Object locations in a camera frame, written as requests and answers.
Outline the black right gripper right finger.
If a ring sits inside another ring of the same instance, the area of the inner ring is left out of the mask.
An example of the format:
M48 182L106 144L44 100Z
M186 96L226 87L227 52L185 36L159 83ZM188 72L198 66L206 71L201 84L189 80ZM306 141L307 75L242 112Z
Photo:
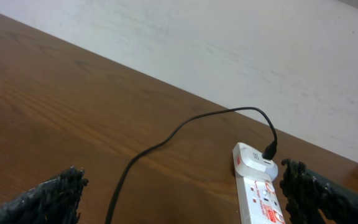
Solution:
M280 188L294 224L358 224L358 193L309 170L306 164L284 159Z

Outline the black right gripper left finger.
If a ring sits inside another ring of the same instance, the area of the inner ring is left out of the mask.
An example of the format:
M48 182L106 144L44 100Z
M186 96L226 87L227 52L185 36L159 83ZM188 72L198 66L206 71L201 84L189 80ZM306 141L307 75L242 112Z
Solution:
M70 167L0 206L0 224L77 224L84 170Z

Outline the white USB charger adapter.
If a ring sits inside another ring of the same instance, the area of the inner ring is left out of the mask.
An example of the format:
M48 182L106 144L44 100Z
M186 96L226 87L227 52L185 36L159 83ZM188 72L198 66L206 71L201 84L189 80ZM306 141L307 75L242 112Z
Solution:
M272 182L278 175L278 166L272 160L262 158L255 148L239 142L232 150L234 170L238 177Z

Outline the white power strip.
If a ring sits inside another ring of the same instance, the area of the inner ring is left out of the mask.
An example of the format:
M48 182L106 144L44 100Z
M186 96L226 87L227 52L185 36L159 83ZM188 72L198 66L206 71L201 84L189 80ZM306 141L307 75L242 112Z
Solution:
M285 224L273 181L235 177L242 224Z

